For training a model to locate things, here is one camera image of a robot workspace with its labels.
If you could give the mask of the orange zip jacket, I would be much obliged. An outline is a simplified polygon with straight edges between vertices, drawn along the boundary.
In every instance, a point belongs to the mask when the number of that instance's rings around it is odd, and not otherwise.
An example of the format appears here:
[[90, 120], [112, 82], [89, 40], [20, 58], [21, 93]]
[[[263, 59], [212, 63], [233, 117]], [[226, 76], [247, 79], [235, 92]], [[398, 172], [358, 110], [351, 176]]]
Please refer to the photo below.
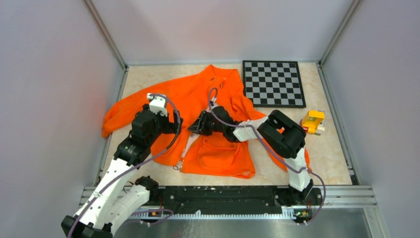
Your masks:
[[237, 69], [208, 65], [197, 74], [146, 87], [116, 102], [104, 117], [102, 136], [129, 125], [148, 102], [149, 93], [160, 93], [171, 100], [169, 110], [177, 108], [183, 120], [180, 135], [159, 136], [151, 147], [155, 161], [165, 166], [181, 165], [181, 172], [250, 179], [255, 167], [248, 143], [233, 137], [229, 123], [261, 119]]

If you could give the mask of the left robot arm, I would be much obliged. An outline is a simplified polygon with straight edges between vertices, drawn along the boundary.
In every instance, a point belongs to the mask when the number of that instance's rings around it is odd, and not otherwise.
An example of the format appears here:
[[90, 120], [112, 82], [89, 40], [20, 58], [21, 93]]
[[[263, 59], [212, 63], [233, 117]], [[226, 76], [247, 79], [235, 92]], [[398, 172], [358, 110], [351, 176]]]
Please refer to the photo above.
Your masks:
[[143, 110], [135, 115], [128, 136], [118, 145], [108, 170], [84, 205], [73, 215], [66, 216], [61, 227], [68, 238], [111, 238], [123, 223], [144, 204], [158, 201], [156, 182], [142, 178], [119, 198], [137, 170], [166, 152], [181, 131], [182, 118], [173, 111], [168, 114]]

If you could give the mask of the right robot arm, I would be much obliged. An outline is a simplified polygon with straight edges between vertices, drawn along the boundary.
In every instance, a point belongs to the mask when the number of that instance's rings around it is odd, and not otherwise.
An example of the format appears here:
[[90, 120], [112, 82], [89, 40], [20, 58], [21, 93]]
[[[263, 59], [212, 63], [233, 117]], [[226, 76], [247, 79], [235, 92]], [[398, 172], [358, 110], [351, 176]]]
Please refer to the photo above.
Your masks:
[[261, 119], [235, 121], [222, 106], [202, 111], [195, 122], [188, 127], [192, 133], [210, 136], [220, 132], [234, 143], [256, 139], [286, 166], [288, 191], [279, 196], [286, 206], [302, 205], [310, 199], [314, 186], [306, 162], [304, 129], [279, 110], [274, 110]]

